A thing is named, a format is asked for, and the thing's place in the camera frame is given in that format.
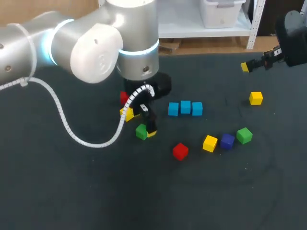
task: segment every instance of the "white storage box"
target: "white storage box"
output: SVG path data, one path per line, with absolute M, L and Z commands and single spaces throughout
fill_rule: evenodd
M 227 28 L 236 24 L 246 0 L 200 0 L 201 17 L 206 28 Z

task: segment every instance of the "blue cube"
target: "blue cube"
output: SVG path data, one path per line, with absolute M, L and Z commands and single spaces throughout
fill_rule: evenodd
M 170 102 L 168 104 L 168 115 L 178 116 L 178 112 L 179 112 L 179 103 Z
M 235 141 L 234 136 L 231 136 L 229 134 L 224 134 L 222 136 L 220 146 L 223 149 L 230 150 L 230 149 L 232 149 L 232 146 L 234 145 L 234 141 Z
M 181 114 L 190 114 L 191 113 L 191 101 L 181 101 L 180 112 Z
M 202 103 L 193 102 L 192 103 L 192 116 L 201 116 L 202 115 Z

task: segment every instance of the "green cube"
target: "green cube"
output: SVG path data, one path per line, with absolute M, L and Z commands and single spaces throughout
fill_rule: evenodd
M 248 130 L 248 128 L 243 128 L 237 131 L 236 138 L 241 142 L 242 145 L 244 145 L 251 141 L 253 134 Z
M 139 139 L 145 140 L 147 138 L 146 125 L 140 124 L 139 127 L 136 128 L 135 134 Z

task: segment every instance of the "white shelf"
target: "white shelf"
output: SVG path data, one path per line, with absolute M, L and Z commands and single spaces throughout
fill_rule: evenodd
M 251 23 L 241 9 L 235 27 L 206 29 L 200 13 L 200 0 L 158 0 L 159 37 L 249 36 Z

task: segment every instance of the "dark gray mat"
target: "dark gray mat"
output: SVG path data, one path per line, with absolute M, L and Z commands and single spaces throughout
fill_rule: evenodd
M 171 94 L 154 104 L 159 131 L 141 141 L 127 123 L 106 149 L 88 149 L 64 130 L 49 93 L 32 83 L 0 92 L 2 230 L 304 230 L 307 228 L 307 66 L 259 69 L 260 54 L 162 57 Z M 122 79 L 85 84 L 60 69 L 37 77 L 58 94 L 72 130 L 99 143 L 119 121 Z M 263 105 L 251 107 L 251 91 Z M 168 102 L 204 104 L 203 117 L 170 118 Z M 253 141 L 202 150 L 206 135 L 248 127 Z M 171 149 L 189 147 L 183 162 Z

